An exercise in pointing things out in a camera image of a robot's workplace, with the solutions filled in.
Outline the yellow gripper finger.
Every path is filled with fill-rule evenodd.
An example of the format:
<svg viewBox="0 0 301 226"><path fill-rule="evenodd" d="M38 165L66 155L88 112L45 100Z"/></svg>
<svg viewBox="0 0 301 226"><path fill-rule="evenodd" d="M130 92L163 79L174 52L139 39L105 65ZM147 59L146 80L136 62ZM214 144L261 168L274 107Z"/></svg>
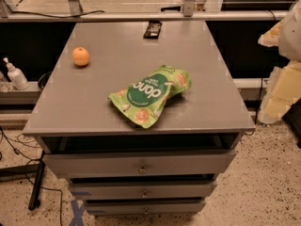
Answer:
<svg viewBox="0 0 301 226"><path fill-rule="evenodd" d="M258 39L258 44L266 47L278 46L278 38L282 24L283 22L279 21L270 30L262 34Z"/></svg>
<svg viewBox="0 0 301 226"><path fill-rule="evenodd" d="M301 98L301 62L291 60L284 68L275 67L267 82L258 120L264 124L279 121Z"/></svg>

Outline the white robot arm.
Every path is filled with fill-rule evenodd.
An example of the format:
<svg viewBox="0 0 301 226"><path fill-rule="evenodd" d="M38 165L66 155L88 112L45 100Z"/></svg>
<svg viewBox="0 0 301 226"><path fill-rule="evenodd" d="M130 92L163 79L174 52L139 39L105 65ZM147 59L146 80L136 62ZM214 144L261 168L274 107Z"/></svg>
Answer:
<svg viewBox="0 0 301 226"><path fill-rule="evenodd" d="M258 44L276 46L279 54L289 59L285 67L275 67L270 73L260 106L259 121L273 124L301 99L301 0L283 20L260 36Z"/></svg>

